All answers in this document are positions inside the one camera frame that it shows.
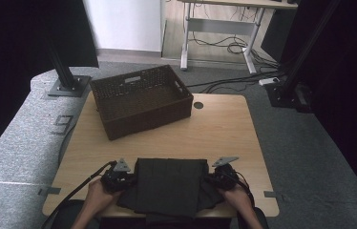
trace white wall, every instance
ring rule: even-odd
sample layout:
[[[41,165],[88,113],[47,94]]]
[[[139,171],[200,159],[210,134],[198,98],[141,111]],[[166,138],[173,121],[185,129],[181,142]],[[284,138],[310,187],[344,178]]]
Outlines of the white wall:
[[[84,0],[98,49],[161,52],[164,0]]]

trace table top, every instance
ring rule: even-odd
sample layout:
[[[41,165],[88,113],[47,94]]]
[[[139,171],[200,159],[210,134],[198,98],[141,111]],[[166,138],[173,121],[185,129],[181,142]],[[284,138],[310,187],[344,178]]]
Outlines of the table top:
[[[282,2],[272,0],[179,0],[185,3],[204,3],[212,5],[225,5],[225,6],[238,6],[238,7],[255,7],[255,8],[268,8],[268,9],[289,9],[295,10],[298,4],[288,4],[286,0]]]
[[[49,215],[66,195],[108,161],[123,157],[134,169],[138,157],[205,158],[211,166],[222,156],[238,156],[240,159],[231,165],[246,178],[256,206],[268,217],[277,216],[277,200],[266,198],[263,193],[273,191],[273,188],[245,98],[229,94],[194,94],[194,102],[202,103],[203,108],[193,106],[188,118],[110,141],[90,93],[52,184],[53,188],[61,188],[60,193],[48,195],[43,213]],[[87,188],[88,185],[73,198],[84,199]],[[225,202],[213,210],[198,212],[198,217],[235,215],[236,212]],[[143,215],[112,204],[102,216]]]

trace gray carpet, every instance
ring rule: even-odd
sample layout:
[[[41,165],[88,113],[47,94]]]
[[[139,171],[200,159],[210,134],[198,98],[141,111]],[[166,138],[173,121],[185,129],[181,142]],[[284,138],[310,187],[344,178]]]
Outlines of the gray carpet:
[[[102,62],[99,70],[72,72],[99,78],[154,66]],[[186,85],[246,76],[241,70],[173,68]],[[45,96],[56,78],[51,71],[32,80],[30,95],[0,138],[0,228],[39,228],[45,220],[39,192],[51,186],[68,131],[90,90],[81,98]],[[225,87],[241,90],[244,84]],[[270,228],[357,228],[357,177],[314,114],[271,107],[259,85],[214,93],[247,99],[280,207],[280,214],[268,219]]]

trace gray floor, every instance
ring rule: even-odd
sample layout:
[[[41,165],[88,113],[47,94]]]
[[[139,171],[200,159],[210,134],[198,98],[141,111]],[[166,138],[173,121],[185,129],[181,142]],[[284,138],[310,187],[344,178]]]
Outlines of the gray floor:
[[[173,67],[186,85],[247,76],[244,66],[206,65],[191,65],[188,72]],[[154,66],[101,62],[99,70],[72,68],[72,72],[99,78]],[[51,71],[33,79],[30,95],[0,138],[0,228],[39,228],[45,220],[41,213],[45,197],[39,192],[52,184],[59,153],[67,146],[64,139],[89,91],[81,98],[49,98],[46,91],[56,78]],[[225,86],[244,88],[244,84]],[[247,99],[280,207],[280,214],[268,219],[270,228],[357,228],[357,177],[314,114],[271,107],[259,85],[215,93],[243,94]],[[60,115],[70,115],[69,127],[55,125]]]

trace wooden table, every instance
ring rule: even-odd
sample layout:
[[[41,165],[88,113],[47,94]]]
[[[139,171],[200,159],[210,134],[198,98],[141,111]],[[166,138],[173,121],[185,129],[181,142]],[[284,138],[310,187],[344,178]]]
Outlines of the wooden table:
[[[184,15],[184,42],[181,47],[181,64],[180,68],[183,71],[187,70],[187,56],[188,56],[188,32],[189,31],[203,31],[224,34],[238,34],[248,35],[250,40],[247,48],[243,48],[244,59],[251,74],[257,73],[256,68],[251,59],[251,51],[256,40],[257,32],[263,19],[265,9],[282,9],[295,10],[298,5],[288,4],[286,0],[282,2],[272,0],[179,0],[185,3],[186,14]],[[258,8],[259,13],[254,22],[239,22],[239,21],[222,21],[213,19],[192,18],[191,4],[211,4],[222,6],[237,6],[237,7],[252,7]]]
[[[57,204],[98,168],[111,160],[125,158],[134,169],[138,157],[205,158],[211,166],[221,156],[239,156],[231,162],[250,184],[256,206],[268,217],[279,214],[277,200],[266,198],[264,191],[273,191],[265,167],[246,100],[241,95],[194,94],[191,117],[110,141],[96,111],[95,99],[89,94],[76,124],[68,149],[53,181],[61,188],[59,195],[49,194],[43,213],[49,215]],[[73,198],[84,199],[87,185]],[[235,211],[226,203],[213,210],[203,210],[198,217],[233,217]],[[137,217],[132,210],[112,204],[103,216]]]

